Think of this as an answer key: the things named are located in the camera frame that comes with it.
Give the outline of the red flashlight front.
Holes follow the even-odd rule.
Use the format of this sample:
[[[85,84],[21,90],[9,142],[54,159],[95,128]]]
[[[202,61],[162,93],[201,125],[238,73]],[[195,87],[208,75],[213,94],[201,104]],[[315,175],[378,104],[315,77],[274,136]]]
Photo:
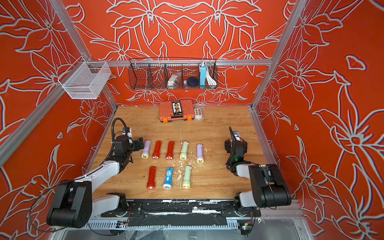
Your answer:
[[[155,166],[151,166],[149,169],[149,176],[148,176],[148,182],[147,182],[147,189],[149,190],[154,189],[156,187],[156,183],[155,183],[156,170],[157,168]]]

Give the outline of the plastic bag with stickers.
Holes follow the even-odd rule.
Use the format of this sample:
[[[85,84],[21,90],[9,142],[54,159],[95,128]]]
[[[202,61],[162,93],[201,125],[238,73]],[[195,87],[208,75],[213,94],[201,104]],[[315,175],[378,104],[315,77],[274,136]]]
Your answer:
[[[201,108],[194,108],[195,120],[200,121],[203,119],[203,110]]]

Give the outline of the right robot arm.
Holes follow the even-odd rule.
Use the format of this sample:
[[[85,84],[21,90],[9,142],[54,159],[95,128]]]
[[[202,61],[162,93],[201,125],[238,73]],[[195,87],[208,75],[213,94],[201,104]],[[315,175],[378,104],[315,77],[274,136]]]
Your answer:
[[[225,141],[225,150],[230,154],[226,162],[227,170],[237,177],[249,179],[252,188],[235,195],[235,210],[289,206],[292,196],[278,165],[260,165],[245,160],[248,143],[239,132],[232,128],[229,131],[231,138]]]

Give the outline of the dark blue round case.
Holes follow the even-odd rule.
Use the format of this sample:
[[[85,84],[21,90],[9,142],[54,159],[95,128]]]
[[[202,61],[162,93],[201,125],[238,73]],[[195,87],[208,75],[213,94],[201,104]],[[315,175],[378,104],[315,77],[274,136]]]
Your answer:
[[[200,80],[195,77],[189,77],[187,79],[187,87],[199,87]]]

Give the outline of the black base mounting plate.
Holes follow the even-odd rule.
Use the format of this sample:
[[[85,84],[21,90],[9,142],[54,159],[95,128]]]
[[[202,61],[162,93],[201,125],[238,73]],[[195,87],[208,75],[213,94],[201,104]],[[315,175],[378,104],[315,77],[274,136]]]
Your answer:
[[[128,199],[124,215],[112,211],[102,218],[123,220],[128,227],[169,229],[238,229],[261,216],[257,207],[236,207],[230,199]]]

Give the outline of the blue flashlight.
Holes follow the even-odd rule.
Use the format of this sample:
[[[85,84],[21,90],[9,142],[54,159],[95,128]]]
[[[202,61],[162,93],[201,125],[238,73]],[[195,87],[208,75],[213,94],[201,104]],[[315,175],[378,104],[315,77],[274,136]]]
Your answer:
[[[173,168],[167,168],[165,182],[163,184],[164,190],[170,190],[172,188]]]

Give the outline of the white packet in basket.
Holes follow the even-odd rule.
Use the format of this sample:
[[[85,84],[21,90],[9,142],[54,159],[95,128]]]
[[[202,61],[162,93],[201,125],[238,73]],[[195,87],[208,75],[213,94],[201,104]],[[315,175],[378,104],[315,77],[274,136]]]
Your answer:
[[[173,74],[167,83],[167,89],[168,90],[175,90],[182,79],[182,73],[175,73]]]

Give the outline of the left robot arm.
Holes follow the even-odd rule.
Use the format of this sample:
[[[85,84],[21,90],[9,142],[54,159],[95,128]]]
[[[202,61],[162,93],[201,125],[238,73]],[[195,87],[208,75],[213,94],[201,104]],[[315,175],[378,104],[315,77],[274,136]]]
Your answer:
[[[130,212],[123,193],[109,193],[106,197],[93,199],[93,192],[133,162],[133,152],[144,148],[143,138],[134,140],[131,128],[126,124],[123,126],[124,131],[120,136],[116,135],[115,126],[111,126],[112,146],[106,159],[97,168],[72,181],[58,184],[46,218],[49,226],[80,229],[90,218],[106,212],[117,217],[124,217]]]

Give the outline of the purple flashlight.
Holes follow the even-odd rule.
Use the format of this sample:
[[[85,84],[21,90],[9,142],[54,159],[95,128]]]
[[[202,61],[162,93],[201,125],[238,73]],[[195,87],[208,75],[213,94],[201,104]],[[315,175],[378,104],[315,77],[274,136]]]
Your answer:
[[[202,164],[204,163],[204,155],[203,155],[203,145],[198,144],[197,145],[197,163]]]
[[[141,154],[141,158],[142,159],[148,159],[149,158],[149,151],[150,151],[150,145],[151,145],[151,141],[150,140],[146,140],[144,142],[144,148],[143,148],[143,152]]]

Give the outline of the red flashlight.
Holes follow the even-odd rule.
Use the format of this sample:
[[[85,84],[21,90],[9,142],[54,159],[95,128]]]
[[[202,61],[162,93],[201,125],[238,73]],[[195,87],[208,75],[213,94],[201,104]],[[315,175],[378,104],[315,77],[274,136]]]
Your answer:
[[[160,157],[160,150],[161,150],[162,141],[157,141],[155,145],[154,152],[152,154],[152,158],[157,160]]]
[[[166,154],[166,159],[167,160],[172,160],[174,158],[174,141],[170,141],[168,144],[168,149],[167,149],[167,154]]]
[[[149,190],[154,189],[156,187],[156,183],[155,183],[156,170],[157,168],[155,166],[151,166],[149,169],[149,176],[148,176],[148,182],[147,182],[147,189]]]

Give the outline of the light blue box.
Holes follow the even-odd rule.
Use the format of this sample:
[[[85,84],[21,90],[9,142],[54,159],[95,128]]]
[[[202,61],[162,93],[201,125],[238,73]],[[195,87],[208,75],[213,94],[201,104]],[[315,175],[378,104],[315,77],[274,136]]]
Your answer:
[[[200,65],[200,89],[204,89],[206,85],[207,66],[205,64]]]

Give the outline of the clear plastic bin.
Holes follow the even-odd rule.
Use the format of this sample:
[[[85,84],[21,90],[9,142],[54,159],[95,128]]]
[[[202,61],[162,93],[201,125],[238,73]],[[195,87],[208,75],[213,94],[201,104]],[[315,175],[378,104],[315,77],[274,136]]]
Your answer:
[[[95,100],[111,76],[107,62],[80,62],[60,80],[60,85],[71,99]]]

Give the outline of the orange tool case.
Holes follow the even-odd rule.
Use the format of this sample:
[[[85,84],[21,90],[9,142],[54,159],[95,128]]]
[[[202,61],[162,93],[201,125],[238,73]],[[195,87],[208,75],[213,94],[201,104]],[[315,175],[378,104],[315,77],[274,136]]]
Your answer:
[[[159,119],[162,123],[168,123],[177,120],[194,120],[195,111],[192,100],[161,102]]]

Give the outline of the green flashlight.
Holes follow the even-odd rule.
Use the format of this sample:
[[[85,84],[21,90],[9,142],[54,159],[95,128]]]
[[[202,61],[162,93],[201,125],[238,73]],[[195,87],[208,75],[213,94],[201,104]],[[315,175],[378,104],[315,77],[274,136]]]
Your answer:
[[[182,145],[182,150],[181,150],[181,153],[180,153],[180,160],[187,160],[188,158],[188,147],[189,147],[189,142],[187,141],[184,141],[183,142],[183,145]]]
[[[182,182],[182,188],[184,188],[184,189],[189,189],[191,187],[191,172],[192,172],[192,167],[186,166],[185,167],[185,173],[184,173],[184,179]]]

